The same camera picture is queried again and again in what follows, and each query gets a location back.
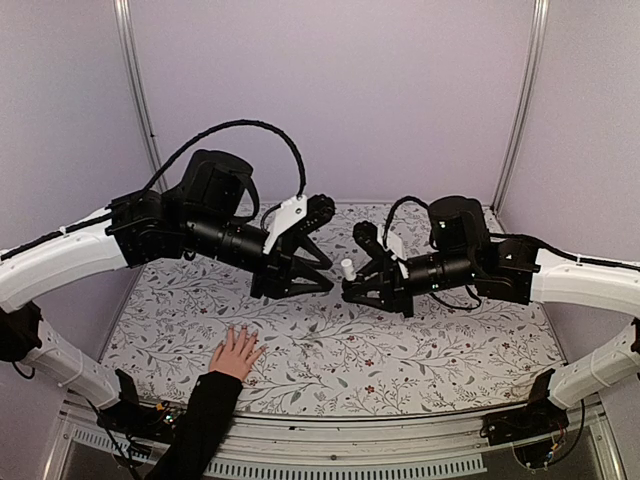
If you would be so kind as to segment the white capped nail polish bottle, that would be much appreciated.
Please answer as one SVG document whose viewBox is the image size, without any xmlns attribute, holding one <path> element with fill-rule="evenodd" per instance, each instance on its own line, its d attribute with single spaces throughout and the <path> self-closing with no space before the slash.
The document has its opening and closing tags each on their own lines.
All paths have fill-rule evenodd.
<svg viewBox="0 0 640 480">
<path fill-rule="evenodd" d="M 354 282 L 357 279 L 356 270 L 353 261 L 349 258 L 345 258 L 340 262 L 342 268 L 343 277 L 348 282 Z"/>
</svg>

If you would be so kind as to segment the black sleeved forearm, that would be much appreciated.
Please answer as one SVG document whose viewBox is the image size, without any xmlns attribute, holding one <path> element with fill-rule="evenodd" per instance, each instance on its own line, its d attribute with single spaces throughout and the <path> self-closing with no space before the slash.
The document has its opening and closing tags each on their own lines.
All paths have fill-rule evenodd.
<svg viewBox="0 0 640 480">
<path fill-rule="evenodd" d="M 145 479 L 201 479 L 226 435 L 242 382 L 221 372 L 201 375 L 168 450 Z"/>
</svg>

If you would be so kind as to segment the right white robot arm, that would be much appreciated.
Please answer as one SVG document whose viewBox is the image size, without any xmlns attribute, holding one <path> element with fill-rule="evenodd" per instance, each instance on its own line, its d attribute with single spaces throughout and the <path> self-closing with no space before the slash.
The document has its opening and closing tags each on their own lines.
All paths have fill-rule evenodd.
<svg viewBox="0 0 640 480">
<path fill-rule="evenodd" d="M 369 261 L 355 268 L 342 260 L 344 301 L 411 317 L 415 297 L 463 287 L 475 301 L 564 303 L 632 316 L 604 345 L 536 378 L 529 405 L 516 421 L 527 436 L 552 424 L 556 409 L 566 410 L 638 373 L 637 265 L 567 253 L 529 235 L 492 233 L 476 199 L 447 196 L 425 209 L 432 251 L 421 256 L 407 256 L 402 240 L 390 232 L 392 214 L 382 226 L 369 221 L 354 226 L 353 238 Z"/>
</svg>

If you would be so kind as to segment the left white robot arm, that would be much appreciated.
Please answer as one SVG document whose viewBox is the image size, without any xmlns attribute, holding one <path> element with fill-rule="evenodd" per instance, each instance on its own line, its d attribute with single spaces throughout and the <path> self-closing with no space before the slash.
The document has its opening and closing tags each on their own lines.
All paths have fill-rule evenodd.
<svg viewBox="0 0 640 480">
<path fill-rule="evenodd" d="M 36 299 L 75 281 L 159 259 L 205 256 L 247 271 L 254 298 L 331 290 L 330 259 L 312 241 L 335 212 L 325 195 L 283 201 L 267 229 L 237 210 L 255 196 L 252 167 L 232 154 L 199 150 L 172 189 L 135 192 L 80 223 L 1 255 L 1 358 L 39 369 L 84 396 L 128 434 L 148 426 L 131 377 L 108 370 L 61 338 Z"/>
</svg>

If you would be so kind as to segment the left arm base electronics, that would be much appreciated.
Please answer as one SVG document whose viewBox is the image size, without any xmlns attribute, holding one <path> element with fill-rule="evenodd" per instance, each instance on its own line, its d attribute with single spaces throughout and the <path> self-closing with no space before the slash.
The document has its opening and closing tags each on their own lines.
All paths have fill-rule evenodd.
<svg viewBox="0 0 640 480">
<path fill-rule="evenodd" d="M 113 432 L 125 435 L 129 441 L 128 461 L 132 453 L 148 453 L 150 450 L 136 442 L 136 439 L 170 444 L 175 430 L 184 413 L 169 401 L 157 401 L 153 405 L 141 403 L 133 378 L 120 369 L 115 370 L 119 384 L 117 402 L 108 408 L 97 409 L 98 424 L 105 429 L 111 440 Z"/>
</svg>

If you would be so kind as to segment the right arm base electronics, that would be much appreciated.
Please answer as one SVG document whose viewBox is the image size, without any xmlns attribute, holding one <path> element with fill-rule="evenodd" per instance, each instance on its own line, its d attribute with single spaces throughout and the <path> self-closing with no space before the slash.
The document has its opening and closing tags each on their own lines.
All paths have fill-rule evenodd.
<svg viewBox="0 0 640 480">
<path fill-rule="evenodd" d="M 524 441 L 543 435 L 544 440 L 513 448 L 517 462 L 529 471 L 546 470 L 569 457 L 581 440 L 586 420 L 586 406 L 581 404 L 581 418 L 577 434 L 566 447 L 569 418 L 566 409 L 555 406 L 549 399 L 554 369 L 538 375 L 532 385 L 527 403 L 516 409 L 488 413 L 482 417 L 479 436 L 490 446 Z"/>
</svg>

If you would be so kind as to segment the person's bare hand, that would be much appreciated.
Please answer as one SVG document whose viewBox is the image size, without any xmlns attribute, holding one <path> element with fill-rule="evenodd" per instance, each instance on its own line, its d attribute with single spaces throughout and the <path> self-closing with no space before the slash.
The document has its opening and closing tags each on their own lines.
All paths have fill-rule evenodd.
<svg viewBox="0 0 640 480">
<path fill-rule="evenodd" d="M 254 364 L 265 353 L 265 347 L 257 346 L 258 334 L 250 333 L 243 325 L 227 330 L 226 339 L 221 342 L 209 363 L 208 372 L 218 372 L 244 382 Z"/>
</svg>

